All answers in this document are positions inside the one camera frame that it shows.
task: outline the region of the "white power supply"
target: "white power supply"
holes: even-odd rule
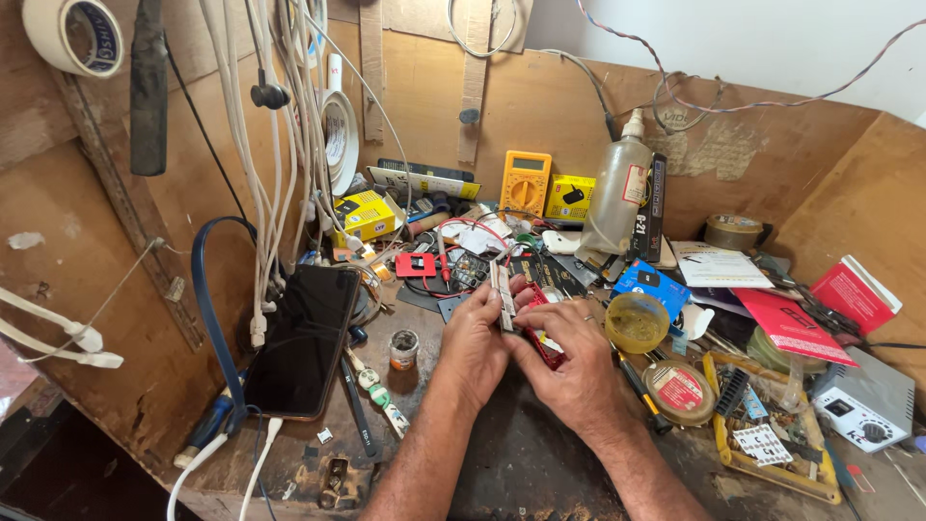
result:
[[[845,350],[859,367],[834,363],[810,391],[817,415],[872,453],[910,436],[913,379],[858,348]]]

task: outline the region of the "desk surface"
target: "desk surface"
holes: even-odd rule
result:
[[[396,283],[387,285],[390,310],[381,312],[367,326],[369,341],[356,353],[380,373],[399,409],[414,423],[437,363],[444,321],[438,313],[392,299],[398,287]],[[599,319],[603,318],[601,306],[594,305],[593,310]],[[416,368],[398,372],[389,369],[388,338],[404,328],[418,333],[421,349]],[[636,362],[642,367],[644,359]],[[368,458],[363,451],[343,379],[339,378],[332,388],[327,410],[319,420],[283,424],[261,472],[277,519],[352,519],[359,514],[369,499],[371,486],[375,486],[398,449],[398,439],[369,396],[361,394],[361,401],[370,430],[381,447],[374,458]],[[632,395],[629,401],[639,405]],[[644,414],[642,406],[635,411]],[[325,427],[334,438],[321,445],[316,434]],[[238,436],[188,478],[181,500],[206,521],[238,518],[254,468],[251,454],[256,428],[256,418],[250,418]],[[830,506],[724,467],[709,427],[676,428],[665,437],[655,438],[655,442],[672,470],[718,519],[854,519],[845,503]],[[904,482],[883,456],[879,462],[841,438],[834,442],[837,451],[855,458],[849,463],[859,464],[866,474],[866,464],[879,465],[871,472],[879,472],[882,479],[892,483],[892,492],[887,493],[898,495],[887,501],[883,493],[879,501],[893,505],[901,500],[908,502],[913,509],[909,511],[911,518],[921,518],[914,513],[918,507],[926,507],[917,504],[913,493],[905,490]],[[334,505],[326,502],[323,508],[319,505],[323,484],[332,462],[338,459],[347,461],[347,476],[340,497]],[[924,462],[926,455],[918,460],[918,466],[926,467]],[[926,471],[920,472],[923,476],[918,478],[926,486]],[[888,489],[885,485],[875,487]],[[256,493],[248,509],[248,519],[269,519],[266,505],[258,496]],[[869,499],[857,494],[853,497],[857,505]],[[626,518],[604,468],[579,438],[536,399],[512,363],[473,427],[450,516],[486,519],[499,509],[503,513],[500,519],[508,513],[517,518],[519,508],[537,520],[545,520],[553,512],[563,520],[570,514],[575,514],[577,521]]]

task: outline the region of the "smartphone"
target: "smartphone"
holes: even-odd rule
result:
[[[328,399],[357,303],[360,274],[300,264],[269,317],[244,400],[268,416],[312,420]]]

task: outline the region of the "yellow tray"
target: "yellow tray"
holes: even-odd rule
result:
[[[709,352],[704,356],[704,373],[707,377],[707,382],[710,384],[711,388],[714,389],[714,392],[717,393],[718,396],[720,396],[720,388],[717,379],[717,369],[714,366],[715,360],[720,364],[733,363],[752,373],[753,375],[760,375],[762,378],[775,380],[782,384],[787,384],[788,382],[788,376],[782,375],[781,373],[764,369],[746,360],[733,358],[732,356],[727,356],[717,352]],[[807,403],[806,393],[801,393],[801,401]],[[820,432],[820,426],[817,424],[817,418],[813,413],[813,407],[807,407],[802,413],[799,414],[799,416],[801,423],[807,426],[809,431],[808,439],[823,439],[823,435]],[[820,469],[817,471],[819,481],[811,481],[807,477],[800,476],[776,466],[756,465],[755,459],[750,458],[742,452],[734,451],[727,444],[727,437],[729,436],[729,432],[727,431],[726,422],[724,421],[723,416],[714,413],[713,422],[714,434],[717,438],[717,450],[720,453],[720,462],[724,465],[739,470],[740,472],[751,474],[755,477],[761,477],[762,479],[775,483],[776,485],[781,485],[782,487],[796,490],[802,494],[810,496],[811,498],[816,498],[829,504],[839,504],[842,502],[843,496],[839,493],[839,485],[836,482],[836,471],[832,468],[832,459],[824,447],[819,445],[811,445],[811,447],[814,449],[823,452],[823,463],[820,465]]]

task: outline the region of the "black earphone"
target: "black earphone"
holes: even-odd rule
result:
[[[278,110],[289,105],[290,94],[281,85],[267,85],[267,77],[263,69],[257,70],[257,85],[251,87],[251,101],[258,107]]]

